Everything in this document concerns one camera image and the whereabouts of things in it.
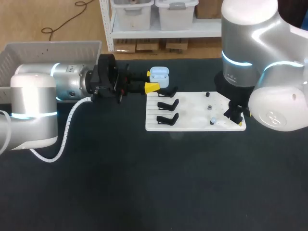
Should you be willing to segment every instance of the gray plastic crate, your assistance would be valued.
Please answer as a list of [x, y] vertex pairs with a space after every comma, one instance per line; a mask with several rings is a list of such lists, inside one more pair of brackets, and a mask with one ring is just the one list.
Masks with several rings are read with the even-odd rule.
[[0, 53], [0, 103], [10, 103], [10, 81], [21, 64], [97, 63], [101, 41], [9, 43]]

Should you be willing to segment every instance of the white plastic container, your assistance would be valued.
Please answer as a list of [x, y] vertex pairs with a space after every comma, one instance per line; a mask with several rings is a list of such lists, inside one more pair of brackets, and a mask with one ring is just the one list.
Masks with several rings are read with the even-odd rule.
[[153, 4], [154, 0], [111, 0], [124, 31], [149, 30]]
[[154, 66], [150, 70], [150, 82], [159, 83], [160, 88], [166, 88], [169, 85], [169, 69], [165, 66]]
[[189, 30], [199, 0], [155, 0], [162, 30]]

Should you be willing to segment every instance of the cylindrical motor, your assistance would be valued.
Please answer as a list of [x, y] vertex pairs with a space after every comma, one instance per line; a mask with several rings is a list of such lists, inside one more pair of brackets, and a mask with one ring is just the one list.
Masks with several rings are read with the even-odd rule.
[[79, 100], [90, 96], [86, 89], [85, 64], [23, 64], [15, 74], [43, 73], [54, 77], [58, 100]]

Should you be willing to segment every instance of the white spiral cable wrap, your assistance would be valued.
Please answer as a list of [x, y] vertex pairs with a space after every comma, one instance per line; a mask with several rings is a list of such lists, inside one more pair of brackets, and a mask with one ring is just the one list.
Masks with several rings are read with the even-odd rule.
[[10, 118], [9, 114], [7, 112], [1, 111], [1, 110], [0, 110], [0, 112], [2, 112], [4, 114], [6, 121], [8, 122], [7, 123], [8, 130], [6, 132], [5, 142], [3, 144], [3, 147], [0, 149], [0, 155], [1, 155], [10, 143], [11, 135], [12, 135], [12, 128], [11, 128], [11, 118]]
[[53, 159], [47, 159], [47, 158], [41, 156], [40, 154], [38, 154], [37, 151], [35, 151], [34, 149], [31, 148], [30, 151], [33, 152], [33, 154], [36, 155], [37, 158], [39, 158], [42, 161], [45, 161], [47, 163], [55, 162], [56, 160], [58, 160], [60, 158], [60, 156], [62, 155], [62, 152], [64, 150], [65, 144], [66, 144], [66, 139], [67, 139], [67, 135], [68, 135], [69, 125], [71, 123], [71, 119], [73, 117], [73, 114], [74, 114], [75, 110], [78, 108], [78, 106], [81, 105], [82, 103], [85, 103], [85, 102], [92, 102], [91, 101], [91, 97], [87, 97], [87, 98], [83, 98], [83, 99], [79, 100], [73, 106], [71, 111], [69, 112], [68, 117], [67, 117], [67, 121], [66, 121], [66, 125], [65, 125], [65, 130], [64, 130], [64, 135], [63, 135], [63, 140], [62, 140], [61, 148], [60, 148], [58, 154]]

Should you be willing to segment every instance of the cardboard box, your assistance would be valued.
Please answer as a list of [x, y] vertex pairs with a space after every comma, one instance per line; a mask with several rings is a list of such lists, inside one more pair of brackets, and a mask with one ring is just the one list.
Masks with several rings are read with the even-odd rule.
[[199, 0], [195, 7], [198, 19], [221, 18], [221, 6], [223, 0]]
[[169, 38], [166, 42], [166, 49], [187, 50], [188, 38]]
[[137, 39], [137, 51], [157, 51], [159, 50], [159, 39], [139, 38]]
[[135, 53], [136, 39], [114, 39], [114, 49], [116, 52]]

